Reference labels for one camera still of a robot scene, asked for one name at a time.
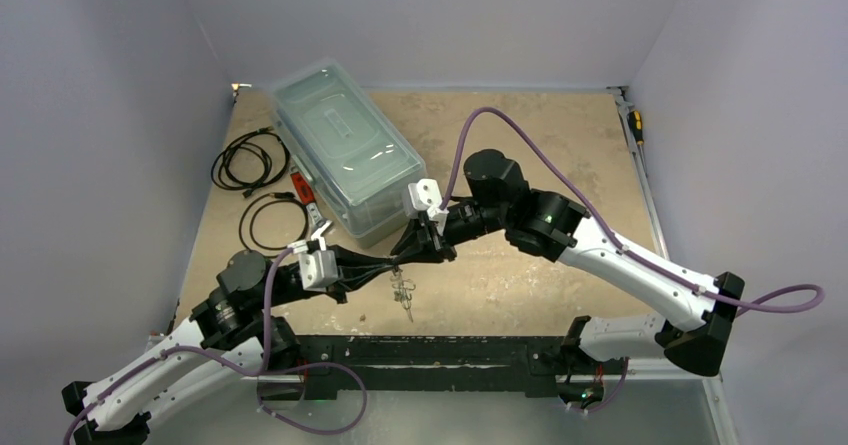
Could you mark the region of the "metal key organizer plate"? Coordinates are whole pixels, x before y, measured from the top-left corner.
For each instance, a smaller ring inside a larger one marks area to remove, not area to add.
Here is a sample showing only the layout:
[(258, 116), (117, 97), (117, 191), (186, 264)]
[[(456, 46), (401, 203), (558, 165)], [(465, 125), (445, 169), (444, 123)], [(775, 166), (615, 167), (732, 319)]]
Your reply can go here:
[(393, 290), (394, 301), (399, 303), (405, 311), (407, 319), (413, 323), (414, 317), (412, 312), (413, 292), (416, 289), (416, 284), (403, 276), (403, 272), (399, 267), (392, 270), (390, 277)]

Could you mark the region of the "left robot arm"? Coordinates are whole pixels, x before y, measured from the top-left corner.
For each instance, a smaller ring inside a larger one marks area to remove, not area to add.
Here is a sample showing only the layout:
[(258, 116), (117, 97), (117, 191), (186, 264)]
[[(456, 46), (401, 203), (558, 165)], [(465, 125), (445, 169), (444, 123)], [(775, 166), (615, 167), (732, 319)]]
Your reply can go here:
[(292, 375), (304, 384), (311, 370), (336, 368), (361, 385), (350, 368), (305, 357), (292, 327), (272, 309), (318, 296), (343, 303), (396, 268), (391, 258), (320, 239), (295, 242), (274, 258), (237, 253), (216, 288), (158, 344), (106, 378), (64, 387), (64, 406), (74, 419), (63, 443), (142, 444), (155, 421), (242, 378)]

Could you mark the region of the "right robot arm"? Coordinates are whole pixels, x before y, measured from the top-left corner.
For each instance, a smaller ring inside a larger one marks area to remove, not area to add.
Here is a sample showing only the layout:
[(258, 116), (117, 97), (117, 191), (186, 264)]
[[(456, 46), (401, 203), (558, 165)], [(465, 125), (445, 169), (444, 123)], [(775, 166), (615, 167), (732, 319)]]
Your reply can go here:
[(561, 346), (564, 364), (584, 372), (597, 362), (663, 355), (705, 377), (719, 371), (737, 314), (744, 280), (689, 271), (618, 235), (607, 236), (592, 212), (565, 196), (533, 189), (520, 165), (485, 149), (463, 165), (469, 199), (437, 209), (437, 185), (408, 187), (408, 225), (390, 255), (398, 264), (442, 263), (458, 245), (503, 231), (510, 245), (598, 277), (651, 308), (645, 316), (574, 320)]

